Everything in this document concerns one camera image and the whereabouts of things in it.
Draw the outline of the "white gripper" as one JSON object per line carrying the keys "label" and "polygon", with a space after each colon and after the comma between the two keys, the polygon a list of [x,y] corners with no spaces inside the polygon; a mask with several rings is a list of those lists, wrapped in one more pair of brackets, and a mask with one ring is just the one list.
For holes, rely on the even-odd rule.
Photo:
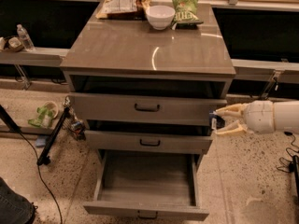
{"label": "white gripper", "polygon": [[[244,119],[247,127],[255,133],[272,133],[274,131],[274,107],[270,101],[254,101],[248,104],[233,104],[219,108],[215,113],[220,117]],[[217,135],[244,134],[246,128],[237,120],[218,129]]]}

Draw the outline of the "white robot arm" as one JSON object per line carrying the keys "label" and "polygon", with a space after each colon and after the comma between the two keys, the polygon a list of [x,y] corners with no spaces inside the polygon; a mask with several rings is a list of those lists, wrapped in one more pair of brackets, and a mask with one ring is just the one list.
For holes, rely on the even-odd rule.
{"label": "white robot arm", "polygon": [[299,101],[257,100],[251,103],[227,105],[217,109],[215,114],[222,118],[236,118],[233,123],[217,129],[217,135],[299,133]]}

